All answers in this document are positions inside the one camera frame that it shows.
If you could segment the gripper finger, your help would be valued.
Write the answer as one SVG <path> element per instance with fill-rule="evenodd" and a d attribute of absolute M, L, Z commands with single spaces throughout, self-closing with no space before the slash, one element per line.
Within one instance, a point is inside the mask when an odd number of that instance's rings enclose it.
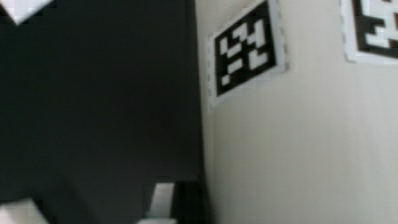
<path fill-rule="evenodd" d="M 175 183 L 159 183 L 150 209 L 132 224 L 178 224 L 173 217 Z M 0 224 L 102 224 L 72 187 L 0 202 Z"/>

